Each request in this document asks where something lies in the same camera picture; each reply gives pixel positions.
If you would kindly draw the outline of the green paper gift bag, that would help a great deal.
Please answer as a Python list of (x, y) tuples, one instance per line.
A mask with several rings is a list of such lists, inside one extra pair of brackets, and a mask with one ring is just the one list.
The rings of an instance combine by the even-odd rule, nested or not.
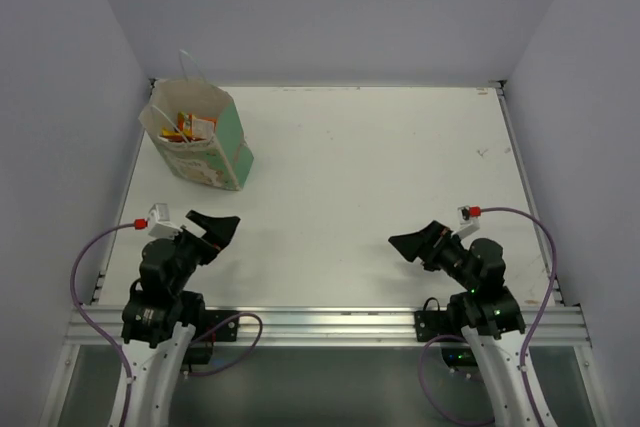
[[(169, 171), (190, 182), (228, 191), (241, 190), (254, 156), (233, 97), (211, 83), (197, 63), (196, 74), (187, 74), (184, 61), (193, 57), (181, 49), (181, 75), (155, 79), (149, 100), (139, 121)], [(159, 137), (162, 128), (171, 129), (179, 112), (216, 118), (213, 136), (205, 141), (174, 143)]]

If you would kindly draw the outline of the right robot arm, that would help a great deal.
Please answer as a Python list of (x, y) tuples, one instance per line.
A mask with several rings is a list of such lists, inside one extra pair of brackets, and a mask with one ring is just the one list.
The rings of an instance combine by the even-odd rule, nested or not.
[(389, 243), (405, 260), (420, 260), (425, 270), (443, 271), (463, 287), (447, 304), (445, 332), (424, 347), (445, 340), (469, 346), (491, 401), (492, 423), (555, 426), (535, 369), (527, 364), (533, 330), (505, 285), (502, 246), (477, 238), (466, 247), (458, 232), (437, 221), (391, 236)]

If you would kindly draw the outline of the orange fruit candy bag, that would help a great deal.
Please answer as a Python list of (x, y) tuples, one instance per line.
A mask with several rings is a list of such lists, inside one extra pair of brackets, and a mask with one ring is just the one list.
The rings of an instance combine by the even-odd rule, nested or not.
[(216, 126), (216, 118), (179, 112), (174, 126), (171, 129), (162, 128), (159, 137), (174, 143), (200, 142), (211, 138)]

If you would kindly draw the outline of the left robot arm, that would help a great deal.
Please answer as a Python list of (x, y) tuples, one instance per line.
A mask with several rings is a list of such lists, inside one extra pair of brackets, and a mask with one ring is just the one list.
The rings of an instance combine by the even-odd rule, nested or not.
[(185, 286), (195, 270), (210, 264), (233, 239), (237, 216), (186, 218), (198, 236), (170, 221), (165, 204), (154, 205), (137, 230), (152, 238), (141, 252), (139, 276), (122, 312), (125, 362), (110, 419), (119, 426), (166, 426), (180, 368), (205, 311), (204, 297)]

